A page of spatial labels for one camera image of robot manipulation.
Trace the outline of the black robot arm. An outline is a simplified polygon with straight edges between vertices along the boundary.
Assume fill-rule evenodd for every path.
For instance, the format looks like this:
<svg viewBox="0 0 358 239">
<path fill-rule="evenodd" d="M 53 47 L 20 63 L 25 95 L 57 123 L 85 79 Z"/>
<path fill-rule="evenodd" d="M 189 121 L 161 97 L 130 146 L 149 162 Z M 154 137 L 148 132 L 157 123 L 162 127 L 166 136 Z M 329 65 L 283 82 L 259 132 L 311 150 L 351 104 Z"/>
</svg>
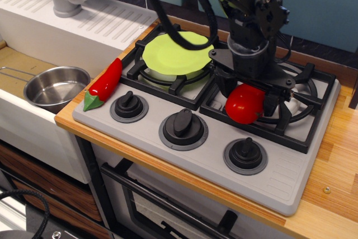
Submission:
<svg viewBox="0 0 358 239">
<path fill-rule="evenodd" d="M 208 0 L 199 0 L 217 34 L 216 18 Z M 227 49 L 209 56 L 215 66 L 220 91 L 228 97 L 238 81 L 265 91 L 263 114 L 272 116 L 279 103 L 290 100 L 293 79 L 275 58 L 280 29 L 288 23 L 289 11 L 282 0 L 218 0 L 229 20 Z"/>
</svg>

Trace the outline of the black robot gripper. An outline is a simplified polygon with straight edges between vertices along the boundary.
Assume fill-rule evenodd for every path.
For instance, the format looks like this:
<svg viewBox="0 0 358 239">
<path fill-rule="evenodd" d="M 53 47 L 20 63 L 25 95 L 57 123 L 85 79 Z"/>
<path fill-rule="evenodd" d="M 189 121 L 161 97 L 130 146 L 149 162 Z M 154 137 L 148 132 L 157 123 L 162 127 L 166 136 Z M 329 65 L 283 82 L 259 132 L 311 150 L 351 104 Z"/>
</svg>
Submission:
<svg viewBox="0 0 358 239">
<path fill-rule="evenodd" d="M 273 116 L 281 99 L 291 99 L 294 79 L 275 62 L 269 41 L 263 41 L 253 50 L 228 38 L 227 48 L 213 49 L 209 57 L 214 64 L 215 83 L 224 97 L 231 94 L 238 82 L 263 90 L 266 92 L 264 116 Z"/>
</svg>

